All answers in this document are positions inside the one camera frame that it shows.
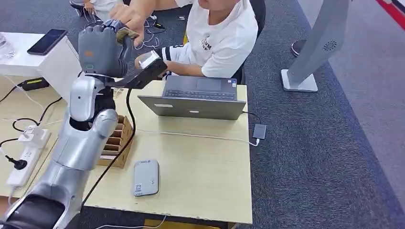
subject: black power adapter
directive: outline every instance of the black power adapter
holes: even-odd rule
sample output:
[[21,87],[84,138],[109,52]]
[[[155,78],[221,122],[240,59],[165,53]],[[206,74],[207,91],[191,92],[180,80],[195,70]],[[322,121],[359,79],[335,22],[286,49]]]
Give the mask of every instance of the black power adapter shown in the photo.
[[45,88],[49,87],[49,83],[43,78],[35,78],[35,79],[30,79],[26,80],[20,84],[18,84],[21,88],[24,89],[24,91],[32,91],[40,88]]

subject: laptop trackpad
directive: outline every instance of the laptop trackpad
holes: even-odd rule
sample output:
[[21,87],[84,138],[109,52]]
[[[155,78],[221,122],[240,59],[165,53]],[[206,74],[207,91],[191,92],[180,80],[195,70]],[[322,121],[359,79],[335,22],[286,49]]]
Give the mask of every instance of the laptop trackpad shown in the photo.
[[222,83],[221,80],[216,79],[199,79],[197,81],[197,90],[220,91],[221,83]]

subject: wooden desk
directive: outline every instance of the wooden desk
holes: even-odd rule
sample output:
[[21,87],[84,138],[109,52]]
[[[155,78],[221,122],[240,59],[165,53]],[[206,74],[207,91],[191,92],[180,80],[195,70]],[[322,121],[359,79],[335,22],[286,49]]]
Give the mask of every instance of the wooden desk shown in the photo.
[[[132,91],[130,103],[138,129],[249,139],[245,114],[237,121],[156,116],[137,95],[161,95],[163,87],[164,82],[153,81],[143,90]],[[117,112],[129,117],[125,97],[123,92],[117,98]],[[246,100],[245,86],[238,86],[238,99]],[[156,195],[136,198],[133,167],[135,161],[145,159],[159,162],[160,189]],[[92,171],[85,193],[105,168]],[[138,130],[125,167],[111,168],[86,205],[252,224],[249,144]]]
[[[27,77],[11,77],[11,79],[16,82],[20,83],[24,80],[29,78]],[[4,97],[6,93],[8,93],[14,85],[7,80],[4,76],[0,75],[0,99]],[[51,102],[57,100],[60,96],[55,90],[51,87],[39,89],[31,92],[27,92],[27,94],[35,101],[39,102],[44,108],[50,104]],[[64,100],[59,101],[58,103],[54,104],[46,113],[43,123],[51,123],[58,120],[61,120],[64,115],[64,111],[66,108],[66,102]],[[10,139],[10,138],[17,138],[20,136],[21,132],[18,132],[12,128],[12,122],[18,118],[32,118],[34,120],[39,121],[39,118],[42,114],[42,109],[39,105],[30,101],[25,94],[16,89],[14,90],[3,102],[0,103],[0,141]],[[17,124],[17,127],[24,128],[27,125],[33,125],[30,121],[20,121]],[[57,131],[59,130],[60,123],[47,125],[45,128],[51,130],[51,136],[46,145],[45,149],[43,150],[41,157],[38,161],[36,168],[31,175],[28,183],[18,189],[14,193],[14,197],[20,198],[24,195],[27,191],[28,187],[32,183],[33,179],[35,178],[36,174],[38,173],[39,169],[43,165],[45,159],[47,158],[49,152],[51,151],[53,145],[57,139]],[[23,144],[18,142],[7,142],[4,143],[3,149],[5,152],[15,158],[19,159],[21,153],[24,150]],[[0,159],[0,167],[1,167],[1,175],[0,175],[0,196],[7,197],[10,192],[11,188],[6,185],[6,181],[9,177],[13,169],[13,164],[8,162],[6,158],[1,155]]]

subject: wooden compartment box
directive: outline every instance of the wooden compartment box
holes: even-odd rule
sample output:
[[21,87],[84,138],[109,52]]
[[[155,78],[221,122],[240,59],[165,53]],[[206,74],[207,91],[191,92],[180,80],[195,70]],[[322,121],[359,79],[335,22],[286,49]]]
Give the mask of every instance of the wooden compartment box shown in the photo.
[[[117,156],[120,150],[125,146],[132,134],[132,125],[126,116],[118,116],[118,124],[114,133],[108,138],[107,144],[104,147],[103,153],[98,160],[99,166],[108,166],[111,161]],[[123,168],[127,161],[131,144],[127,146],[121,156],[113,163],[113,167]]]

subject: black office chair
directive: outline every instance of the black office chair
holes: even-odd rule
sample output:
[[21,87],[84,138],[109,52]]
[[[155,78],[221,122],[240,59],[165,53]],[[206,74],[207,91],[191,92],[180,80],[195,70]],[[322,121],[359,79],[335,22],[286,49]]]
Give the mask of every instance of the black office chair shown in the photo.
[[[256,38],[256,40],[257,40],[265,26],[266,4],[265,4],[265,0],[250,0],[250,4],[252,5],[253,11],[255,12],[257,26],[258,26],[257,38]],[[236,71],[235,74],[232,76],[232,78],[236,79],[238,84],[246,84],[245,69],[243,67],[244,64],[245,64],[245,62],[243,62],[243,64],[238,69],[238,71]]]

